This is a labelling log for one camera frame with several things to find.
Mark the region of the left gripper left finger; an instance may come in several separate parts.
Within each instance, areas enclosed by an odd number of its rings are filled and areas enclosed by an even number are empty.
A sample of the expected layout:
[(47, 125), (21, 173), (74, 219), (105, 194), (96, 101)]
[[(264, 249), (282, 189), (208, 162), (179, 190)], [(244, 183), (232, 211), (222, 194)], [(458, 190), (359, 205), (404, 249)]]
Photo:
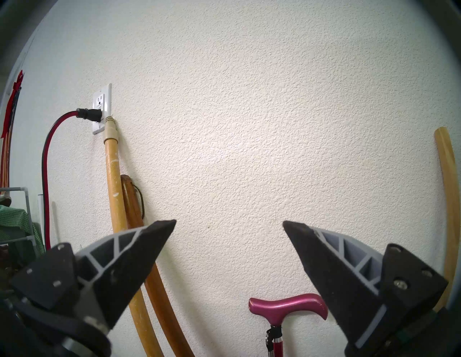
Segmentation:
[(176, 220), (115, 233), (74, 252), (61, 243), (11, 279), (12, 306), (58, 330), (111, 330), (149, 275)]

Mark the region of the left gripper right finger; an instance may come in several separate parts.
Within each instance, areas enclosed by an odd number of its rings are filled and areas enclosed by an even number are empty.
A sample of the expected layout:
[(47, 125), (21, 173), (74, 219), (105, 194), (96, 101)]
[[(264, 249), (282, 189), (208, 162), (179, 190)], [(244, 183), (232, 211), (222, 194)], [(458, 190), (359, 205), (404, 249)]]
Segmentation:
[(390, 243), (384, 254), (350, 236), (284, 221), (304, 271), (347, 339), (345, 356), (448, 356), (448, 282)]

